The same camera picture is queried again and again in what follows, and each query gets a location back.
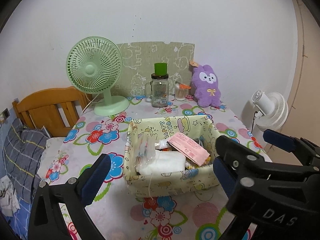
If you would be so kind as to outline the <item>yellow cartoon tissue pack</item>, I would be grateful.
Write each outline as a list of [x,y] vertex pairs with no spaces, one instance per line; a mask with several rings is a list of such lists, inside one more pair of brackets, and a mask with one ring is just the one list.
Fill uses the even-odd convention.
[[194,163],[193,161],[191,161],[190,159],[186,159],[185,161],[185,169],[186,170],[192,170],[192,169],[196,169],[196,168],[199,168],[199,167],[202,167],[202,166],[206,166],[206,165],[209,165],[210,164],[210,160],[211,160],[211,157],[208,157],[204,163],[202,165],[197,165],[196,163]]

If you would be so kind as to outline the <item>pink tissue packet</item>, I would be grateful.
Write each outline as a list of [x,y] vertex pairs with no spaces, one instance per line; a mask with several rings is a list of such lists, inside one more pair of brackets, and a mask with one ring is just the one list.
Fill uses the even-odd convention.
[[202,166],[210,156],[201,145],[180,132],[170,137],[168,143],[198,166]]

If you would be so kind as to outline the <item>white plastic tissue pack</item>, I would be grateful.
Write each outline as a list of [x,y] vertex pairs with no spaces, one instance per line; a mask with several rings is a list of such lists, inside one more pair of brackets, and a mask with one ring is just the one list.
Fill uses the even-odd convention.
[[184,171],[185,161],[186,157],[180,152],[156,150],[155,161],[138,173],[147,176]]

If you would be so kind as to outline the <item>clear plastic bag packet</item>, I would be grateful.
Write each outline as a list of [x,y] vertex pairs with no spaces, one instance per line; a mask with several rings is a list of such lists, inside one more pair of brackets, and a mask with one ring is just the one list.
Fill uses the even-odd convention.
[[135,169],[137,172],[147,168],[156,159],[155,140],[152,136],[143,133],[135,148]]

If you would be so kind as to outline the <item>white crumpled cloth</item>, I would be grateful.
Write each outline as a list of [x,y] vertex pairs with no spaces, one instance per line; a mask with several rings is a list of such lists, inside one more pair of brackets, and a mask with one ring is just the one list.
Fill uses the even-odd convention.
[[6,217],[13,217],[20,209],[16,190],[8,176],[3,176],[0,181],[1,211]]

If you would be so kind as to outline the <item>white standing fan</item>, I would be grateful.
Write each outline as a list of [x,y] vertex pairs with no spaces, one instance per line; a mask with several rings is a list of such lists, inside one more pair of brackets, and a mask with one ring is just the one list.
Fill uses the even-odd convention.
[[261,113],[255,123],[263,132],[267,129],[278,130],[287,120],[289,107],[285,98],[278,92],[266,94],[257,90],[252,95],[252,103]]

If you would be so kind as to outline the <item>cartoon print fabric storage box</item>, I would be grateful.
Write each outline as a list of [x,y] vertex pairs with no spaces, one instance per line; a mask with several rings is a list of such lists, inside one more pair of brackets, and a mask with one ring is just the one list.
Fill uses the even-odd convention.
[[219,136],[206,115],[132,120],[124,152],[129,190],[137,197],[160,197],[217,186],[213,161]]

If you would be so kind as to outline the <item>floral tablecloth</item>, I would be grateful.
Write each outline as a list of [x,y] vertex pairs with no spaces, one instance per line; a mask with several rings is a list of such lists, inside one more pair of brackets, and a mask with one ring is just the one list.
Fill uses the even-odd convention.
[[192,96],[171,98],[165,108],[142,96],[129,102],[125,111],[107,117],[87,111],[65,138],[48,141],[39,176],[49,185],[63,184],[107,154],[110,172],[86,208],[106,239],[218,239],[233,215],[212,165],[143,176],[136,171],[136,141],[181,132],[201,139],[212,157],[220,135],[260,155],[263,147],[224,104],[202,108]]

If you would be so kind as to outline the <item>grey plaid pillow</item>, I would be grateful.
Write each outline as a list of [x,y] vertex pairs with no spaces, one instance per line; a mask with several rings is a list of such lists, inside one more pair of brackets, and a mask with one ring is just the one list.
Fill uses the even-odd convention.
[[17,195],[31,204],[40,183],[37,171],[49,139],[43,129],[31,129],[19,118],[11,124],[4,141],[5,171]]

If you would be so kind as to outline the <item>purple plush bunny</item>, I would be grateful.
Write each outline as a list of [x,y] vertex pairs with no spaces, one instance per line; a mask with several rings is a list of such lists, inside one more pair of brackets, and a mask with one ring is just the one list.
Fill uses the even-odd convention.
[[197,104],[200,107],[219,107],[221,92],[213,68],[208,64],[200,65],[194,61],[189,63],[193,68],[191,84],[194,88],[194,97],[197,99]]

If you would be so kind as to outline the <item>toothpick jar orange lid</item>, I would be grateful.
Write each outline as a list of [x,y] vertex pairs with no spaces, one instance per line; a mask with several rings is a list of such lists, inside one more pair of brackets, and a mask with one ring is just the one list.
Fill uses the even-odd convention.
[[175,83],[175,100],[183,101],[191,90],[191,87],[180,82]]

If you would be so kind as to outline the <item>glass mason jar mug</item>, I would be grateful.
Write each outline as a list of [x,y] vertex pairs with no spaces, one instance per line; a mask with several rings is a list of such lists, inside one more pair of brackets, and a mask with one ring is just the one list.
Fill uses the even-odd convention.
[[151,75],[151,81],[145,84],[144,92],[152,107],[167,107],[169,101],[169,75]]

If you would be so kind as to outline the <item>wooden chair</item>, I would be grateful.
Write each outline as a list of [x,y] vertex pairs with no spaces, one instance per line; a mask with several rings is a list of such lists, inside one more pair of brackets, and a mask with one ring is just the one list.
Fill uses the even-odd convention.
[[50,88],[21,101],[14,100],[12,106],[16,116],[29,128],[45,127],[53,137],[66,137],[79,120],[75,104],[84,109],[91,98],[74,87]]

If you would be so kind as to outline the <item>green plastic cup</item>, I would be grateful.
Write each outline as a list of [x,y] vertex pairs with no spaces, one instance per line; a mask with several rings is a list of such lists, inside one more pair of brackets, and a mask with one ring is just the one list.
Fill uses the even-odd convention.
[[154,74],[157,76],[165,76],[167,75],[167,63],[161,62],[161,63],[155,63],[154,64]]

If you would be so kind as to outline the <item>green desk fan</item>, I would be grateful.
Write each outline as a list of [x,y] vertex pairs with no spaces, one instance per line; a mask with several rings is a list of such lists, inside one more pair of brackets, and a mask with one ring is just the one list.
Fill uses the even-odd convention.
[[116,115],[129,107],[127,98],[111,94],[122,67],[118,46],[99,36],[80,40],[70,50],[66,61],[66,73],[75,88],[85,94],[103,95],[94,107],[98,116]]

